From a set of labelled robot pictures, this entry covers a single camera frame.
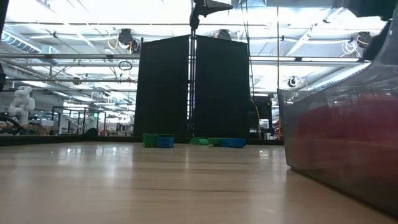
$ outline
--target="green box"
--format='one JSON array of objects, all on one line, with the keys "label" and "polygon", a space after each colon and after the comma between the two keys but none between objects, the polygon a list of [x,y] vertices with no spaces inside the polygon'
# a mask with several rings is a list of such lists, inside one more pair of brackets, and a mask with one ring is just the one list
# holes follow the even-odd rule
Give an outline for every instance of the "green box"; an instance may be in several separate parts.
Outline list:
[{"label": "green box", "polygon": [[157,138],[174,138],[174,134],[143,134],[142,144],[144,147],[156,147]]},{"label": "green box", "polygon": [[205,138],[195,137],[189,141],[189,144],[197,145],[197,146],[208,146],[209,142]]},{"label": "green box", "polygon": [[221,140],[225,138],[208,138],[209,144],[212,144],[215,147],[221,146]]}]

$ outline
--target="ceiling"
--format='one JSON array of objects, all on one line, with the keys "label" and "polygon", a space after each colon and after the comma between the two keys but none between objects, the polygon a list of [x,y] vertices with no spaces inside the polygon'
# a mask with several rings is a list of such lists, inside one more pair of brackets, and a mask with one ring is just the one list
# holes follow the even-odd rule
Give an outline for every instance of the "ceiling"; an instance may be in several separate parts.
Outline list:
[{"label": "ceiling", "polygon": [[[197,34],[215,36],[220,29],[228,29],[234,41],[247,42],[243,26],[243,23],[247,22],[251,40],[250,51],[254,57],[277,56],[279,35],[283,37],[279,38],[282,57],[356,58],[361,56],[363,50],[355,44],[355,41],[353,44],[348,43],[351,38],[355,39],[362,31],[376,35],[385,25],[385,22],[378,17],[359,19],[343,8],[331,9],[325,4],[317,6],[317,1],[301,2],[302,5],[296,4],[295,7],[280,7],[279,19],[277,8],[272,6],[248,7],[248,13],[245,7],[236,7],[230,11],[211,14],[206,18],[201,17]],[[305,2],[312,2],[312,7],[306,7]],[[145,42],[189,34],[188,22],[192,4],[191,0],[10,0],[4,31],[38,49],[51,46],[61,54],[128,54],[127,50],[120,46],[117,49],[111,48],[115,46],[115,38],[121,29],[131,29],[134,38],[140,40],[143,37]],[[5,43],[0,45],[0,53],[26,54],[23,50]],[[37,73],[35,75],[21,73],[18,69],[13,70],[15,65],[3,61],[7,71],[11,73],[10,77],[49,77],[49,67],[30,66],[40,61],[32,59],[12,59],[12,61],[24,64]],[[77,63],[72,59],[60,60],[59,63],[61,62]],[[103,60],[79,60],[79,62],[101,63]],[[132,70],[127,72],[114,68],[116,75],[123,74],[123,78],[136,79],[139,61],[132,60],[132,63],[134,64]],[[302,81],[299,86],[308,88],[311,82],[337,72],[340,68],[342,67],[339,67],[339,61],[335,65],[319,63],[282,65],[279,69],[276,63],[254,64],[252,73],[255,90],[267,92],[276,91],[278,73],[281,88],[289,88],[287,80],[292,77]],[[53,73],[57,72],[60,72],[57,78],[63,79],[72,77],[115,79],[115,74],[109,67],[53,67]],[[132,90],[130,93],[120,93],[132,101],[135,100],[134,90],[137,86],[134,83],[100,82],[83,82],[79,86],[73,83],[46,85],[57,89]],[[62,93],[68,97],[77,94],[73,91],[62,91]],[[106,101],[98,93],[85,91],[83,94],[96,100]]]}]

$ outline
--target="plastic container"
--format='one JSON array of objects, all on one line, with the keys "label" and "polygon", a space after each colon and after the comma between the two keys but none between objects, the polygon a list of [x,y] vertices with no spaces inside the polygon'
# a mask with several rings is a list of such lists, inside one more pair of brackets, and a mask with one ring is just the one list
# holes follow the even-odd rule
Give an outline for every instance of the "plastic container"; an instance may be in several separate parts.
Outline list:
[{"label": "plastic container", "polygon": [[171,148],[171,147],[174,147],[174,138],[170,138],[170,137],[160,138],[160,137],[158,137],[156,139],[156,147],[159,147],[159,148]]},{"label": "plastic container", "polygon": [[214,147],[220,147],[221,141],[225,138],[208,138],[209,144],[212,144]]},{"label": "plastic container", "polygon": [[142,143],[144,147],[157,147],[158,138],[173,138],[174,143],[174,134],[143,134]]},{"label": "plastic container", "polygon": [[209,141],[205,138],[193,138],[189,141],[189,144],[197,145],[197,146],[208,146]]},{"label": "plastic container", "polygon": [[246,146],[246,139],[222,139],[221,147],[243,148]]}]

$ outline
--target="metal stand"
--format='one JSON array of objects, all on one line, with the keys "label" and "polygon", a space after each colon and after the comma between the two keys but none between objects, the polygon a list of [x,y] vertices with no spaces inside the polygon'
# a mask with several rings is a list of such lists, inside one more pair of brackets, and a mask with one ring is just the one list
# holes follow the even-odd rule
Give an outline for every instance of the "metal stand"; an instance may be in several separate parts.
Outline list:
[{"label": "metal stand", "polygon": [[191,44],[190,44],[190,75],[189,75],[189,115],[188,115],[188,133],[189,137],[194,137],[194,122],[193,122],[193,114],[195,110],[195,71],[196,71],[196,30],[192,29],[190,36]]}]

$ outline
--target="duct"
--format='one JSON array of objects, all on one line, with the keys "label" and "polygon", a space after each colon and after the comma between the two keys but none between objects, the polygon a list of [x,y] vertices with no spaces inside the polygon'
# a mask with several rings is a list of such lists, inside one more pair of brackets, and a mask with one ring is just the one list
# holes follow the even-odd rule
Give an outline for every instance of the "duct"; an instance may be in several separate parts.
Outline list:
[{"label": "duct", "polygon": [[[23,52],[26,52],[28,54],[59,54],[59,50],[53,48],[52,46],[49,45],[34,45],[29,43],[28,40],[25,39],[24,36],[17,34],[9,29],[4,30],[1,35],[1,42],[9,44],[13,47],[18,48],[19,50],[22,50]],[[58,60],[51,59],[51,58],[43,58],[40,59],[42,62],[48,62],[51,64],[56,64],[58,63]]]},{"label": "duct", "polygon": [[337,84],[343,80],[346,80],[349,77],[357,75],[358,73],[362,72],[369,65],[370,65],[370,63],[363,63],[363,64],[357,65],[355,67],[343,68],[341,70],[338,70],[335,73],[332,73],[331,75],[328,75],[327,77],[321,78],[320,80],[316,81],[315,83],[312,83],[306,89],[308,91],[323,90],[325,88],[328,88],[329,86],[332,86],[332,85]]},{"label": "duct", "polygon": [[41,50],[38,47],[24,41],[22,37],[18,37],[17,34],[12,34],[9,31],[3,31],[1,35],[1,42],[12,45],[18,49],[21,49],[30,54],[38,54],[41,53]]}]

